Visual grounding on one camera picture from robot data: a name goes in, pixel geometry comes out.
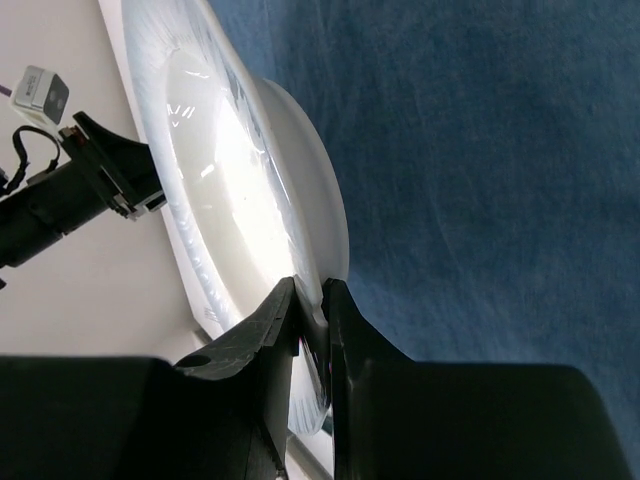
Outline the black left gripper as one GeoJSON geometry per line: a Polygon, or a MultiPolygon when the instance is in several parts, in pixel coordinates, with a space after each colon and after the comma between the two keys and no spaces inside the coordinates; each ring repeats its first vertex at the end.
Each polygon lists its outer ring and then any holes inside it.
{"type": "Polygon", "coordinates": [[[59,131],[61,145],[102,203],[135,220],[165,205],[165,194],[149,146],[122,137],[88,114],[59,131]]]}

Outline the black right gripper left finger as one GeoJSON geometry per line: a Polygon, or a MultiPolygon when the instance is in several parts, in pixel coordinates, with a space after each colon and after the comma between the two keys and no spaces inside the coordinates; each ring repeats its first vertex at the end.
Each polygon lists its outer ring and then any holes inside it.
{"type": "Polygon", "coordinates": [[[152,357],[1,360],[5,479],[283,479],[291,279],[176,364],[152,357]]]}

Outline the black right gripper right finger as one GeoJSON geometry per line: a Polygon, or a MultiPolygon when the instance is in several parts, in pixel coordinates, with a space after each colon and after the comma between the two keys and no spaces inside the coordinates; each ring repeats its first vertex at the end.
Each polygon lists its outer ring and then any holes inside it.
{"type": "Polygon", "coordinates": [[[323,288],[338,479],[621,479],[600,395],[551,364],[418,362],[323,288]]]}

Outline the white round plate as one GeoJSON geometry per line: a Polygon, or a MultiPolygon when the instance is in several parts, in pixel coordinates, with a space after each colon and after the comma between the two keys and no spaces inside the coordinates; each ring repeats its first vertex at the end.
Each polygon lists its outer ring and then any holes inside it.
{"type": "Polygon", "coordinates": [[[204,1],[125,1],[128,70],[197,322],[218,337],[283,278],[302,307],[288,427],[329,409],[323,284],[345,279],[349,236],[323,142],[298,102],[252,74],[204,1]]]}

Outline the blue cloth napkin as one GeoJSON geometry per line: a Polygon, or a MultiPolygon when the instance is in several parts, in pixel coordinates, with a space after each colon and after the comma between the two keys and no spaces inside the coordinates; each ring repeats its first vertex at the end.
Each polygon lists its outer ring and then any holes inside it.
{"type": "Polygon", "coordinates": [[[330,153],[406,353],[639,370],[635,1],[216,1],[330,153]]]}

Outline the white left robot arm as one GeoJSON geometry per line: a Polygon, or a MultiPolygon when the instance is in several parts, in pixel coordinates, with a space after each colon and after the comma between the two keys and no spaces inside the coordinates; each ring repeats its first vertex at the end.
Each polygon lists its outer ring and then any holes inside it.
{"type": "Polygon", "coordinates": [[[1,266],[16,268],[107,210],[135,220],[166,203],[149,146],[99,125],[84,112],[52,135],[24,125],[12,135],[19,166],[1,176],[1,266]],[[32,177],[21,134],[52,141],[56,155],[32,177]]]}

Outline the aluminium rail frame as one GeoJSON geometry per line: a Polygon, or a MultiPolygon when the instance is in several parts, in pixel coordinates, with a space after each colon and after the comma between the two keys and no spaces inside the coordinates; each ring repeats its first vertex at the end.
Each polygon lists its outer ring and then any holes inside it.
{"type": "Polygon", "coordinates": [[[324,430],[314,435],[295,435],[287,438],[285,455],[289,479],[334,478],[334,447],[332,437],[324,430]]]}

